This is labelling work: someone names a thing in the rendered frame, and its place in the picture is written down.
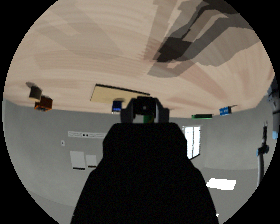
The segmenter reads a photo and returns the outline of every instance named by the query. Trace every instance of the window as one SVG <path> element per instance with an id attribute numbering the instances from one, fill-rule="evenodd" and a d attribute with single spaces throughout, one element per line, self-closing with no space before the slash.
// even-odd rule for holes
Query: window
<path id="1" fill-rule="evenodd" d="M 200 126 L 182 128 L 187 139 L 187 156 L 193 159 L 200 155 Z"/>

